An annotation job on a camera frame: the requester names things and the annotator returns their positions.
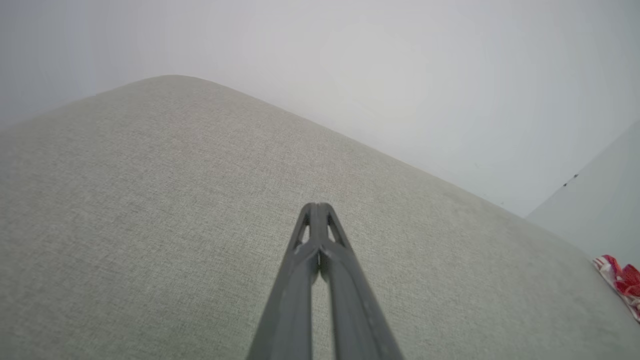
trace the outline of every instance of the gray fabric cushion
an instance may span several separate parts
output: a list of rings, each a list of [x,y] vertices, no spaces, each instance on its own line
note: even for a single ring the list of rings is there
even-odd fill
[[[3,359],[241,359],[302,205],[333,204],[408,359],[637,356],[583,253],[224,86],[133,83],[0,135]],[[314,353],[332,357],[328,290]]]

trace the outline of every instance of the upholstery fabric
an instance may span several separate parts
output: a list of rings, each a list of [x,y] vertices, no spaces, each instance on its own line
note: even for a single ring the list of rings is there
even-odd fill
[[[242,359],[312,201],[335,208],[407,359],[640,354],[640,327],[564,240],[309,120],[163,76],[0,133],[0,357]],[[329,359],[322,280],[313,301]]]

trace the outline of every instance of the gray sofa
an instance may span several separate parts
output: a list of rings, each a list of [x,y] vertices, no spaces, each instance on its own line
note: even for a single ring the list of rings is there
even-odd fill
[[[636,358],[582,252],[425,172],[196,78],[0,134],[2,359],[242,359],[306,202],[335,208],[407,359]],[[332,357],[328,288],[314,355]]]

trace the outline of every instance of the red and white fabric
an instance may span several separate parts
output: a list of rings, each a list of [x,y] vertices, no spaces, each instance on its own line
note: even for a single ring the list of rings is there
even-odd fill
[[[593,264],[605,281],[618,292],[636,321],[640,322],[640,272],[632,265],[620,268],[616,258],[610,255],[594,259]]]

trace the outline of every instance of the white wall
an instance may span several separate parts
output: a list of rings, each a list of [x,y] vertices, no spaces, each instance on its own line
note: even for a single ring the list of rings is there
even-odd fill
[[[209,79],[520,216],[640,119],[634,0],[89,7],[96,91],[158,74]]]
[[[640,266],[640,123],[535,209],[527,220],[584,250]]]
[[[83,0],[0,1],[0,128],[95,93]]]

